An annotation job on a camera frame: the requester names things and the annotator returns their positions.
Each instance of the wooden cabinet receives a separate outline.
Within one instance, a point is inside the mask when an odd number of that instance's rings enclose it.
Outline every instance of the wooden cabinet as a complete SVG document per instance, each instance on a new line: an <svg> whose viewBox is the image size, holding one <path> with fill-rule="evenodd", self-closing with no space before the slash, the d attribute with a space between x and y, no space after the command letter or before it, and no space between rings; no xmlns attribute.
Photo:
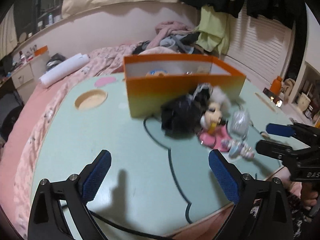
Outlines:
<svg viewBox="0 0 320 240"><path fill-rule="evenodd" d="M45 65L49 59L49 52L46 52L33 58L12 73L13 84L24 103L28 101L38 84L39 78L45 73Z"/></svg>

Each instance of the circular hole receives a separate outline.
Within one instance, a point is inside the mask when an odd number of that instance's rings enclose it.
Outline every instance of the circular hole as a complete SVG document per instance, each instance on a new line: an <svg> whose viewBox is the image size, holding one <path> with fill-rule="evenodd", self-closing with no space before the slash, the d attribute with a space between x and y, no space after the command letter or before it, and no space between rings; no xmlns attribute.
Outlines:
<svg viewBox="0 0 320 240"><path fill-rule="evenodd" d="M75 107L78 110L87 110L101 105L107 98L108 93L101 89L87 91L76 99Z"/></svg>

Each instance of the white doll hair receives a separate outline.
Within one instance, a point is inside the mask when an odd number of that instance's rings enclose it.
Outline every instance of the white doll hair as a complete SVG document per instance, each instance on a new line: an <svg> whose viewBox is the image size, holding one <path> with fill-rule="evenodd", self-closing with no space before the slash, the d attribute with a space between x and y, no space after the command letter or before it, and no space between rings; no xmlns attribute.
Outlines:
<svg viewBox="0 0 320 240"><path fill-rule="evenodd" d="M213 87L212 93L210 96L210 101L220 104L220 110L226 112L231 107L231 102L227 95L221 90L220 87Z"/></svg>

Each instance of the white paper roll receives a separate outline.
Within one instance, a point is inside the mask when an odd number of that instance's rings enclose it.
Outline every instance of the white paper roll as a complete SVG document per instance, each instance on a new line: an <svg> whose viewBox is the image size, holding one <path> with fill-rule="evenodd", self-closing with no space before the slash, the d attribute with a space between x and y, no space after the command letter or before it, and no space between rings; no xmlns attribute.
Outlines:
<svg viewBox="0 0 320 240"><path fill-rule="evenodd" d="M45 88L48 88L60 79L63 79L71 73L79 70L84 65L88 64L89 61L90 59L88 55L82 55L79 53L71 58L68 58L64 62L61 62L59 65L40 77L39 80Z"/></svg>

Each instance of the cardboard box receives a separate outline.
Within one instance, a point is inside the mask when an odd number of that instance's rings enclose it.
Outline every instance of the cardboard box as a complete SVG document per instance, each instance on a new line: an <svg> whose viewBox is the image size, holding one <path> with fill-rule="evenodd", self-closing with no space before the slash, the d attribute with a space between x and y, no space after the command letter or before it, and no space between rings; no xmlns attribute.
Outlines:
<svg viewBox="0 0 320 240"><path fill-rule="evenodd" d="M168 75L146 76L152 70L165 70ZM160 112L162 104L187 94L199 83L219 86L230 100L237 99L246 78L217 57L188 54L125 57L124 73L133 118Z"/></svg>

